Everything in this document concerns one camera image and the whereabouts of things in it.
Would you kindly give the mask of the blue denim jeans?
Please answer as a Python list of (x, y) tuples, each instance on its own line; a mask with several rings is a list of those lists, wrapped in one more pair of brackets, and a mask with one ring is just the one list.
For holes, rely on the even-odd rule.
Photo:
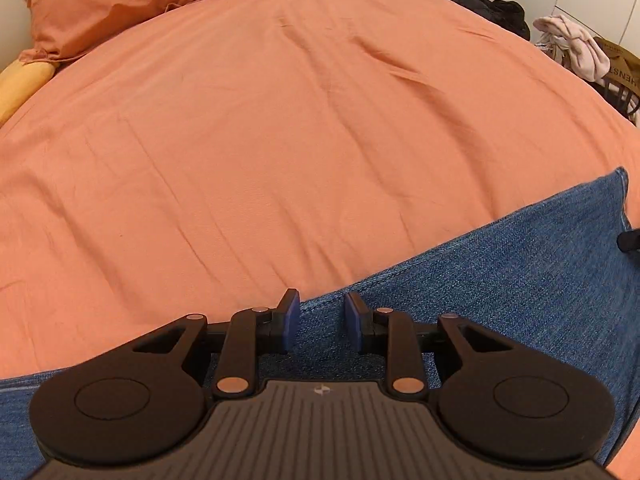
[[(337, 292), (221, 399), (187, 315), (85, 363), (1, 384), (6, 479), (604, 479), (639, 417), (639, 252), (616, 169)], [(344, 297), (410, 315), (425, 399), (383, 388)]]

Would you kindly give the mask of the brown paper bag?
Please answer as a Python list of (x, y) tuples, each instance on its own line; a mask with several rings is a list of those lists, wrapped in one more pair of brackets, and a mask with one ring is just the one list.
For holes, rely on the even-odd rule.
[(639, 122), (639, 58), (630, 51), (597, 37), (596, 43), (608, 56), (610, 70), (591, 85), (623, 118)]

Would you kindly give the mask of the yellow pillow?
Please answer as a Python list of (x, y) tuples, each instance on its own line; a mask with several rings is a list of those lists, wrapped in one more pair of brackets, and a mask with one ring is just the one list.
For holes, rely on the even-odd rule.
[(0, 125), (54, 76), (58, 66), (49, 62), (15, 60), (0, 75)]

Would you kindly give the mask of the orange bed sheet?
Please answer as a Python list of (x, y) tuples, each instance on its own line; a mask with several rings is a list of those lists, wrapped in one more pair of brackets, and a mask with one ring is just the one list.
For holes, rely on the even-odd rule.
[(589, 84), (448, 0), (201, 0), (1, 129), (1, 383), (337, 292), (623, 169)]

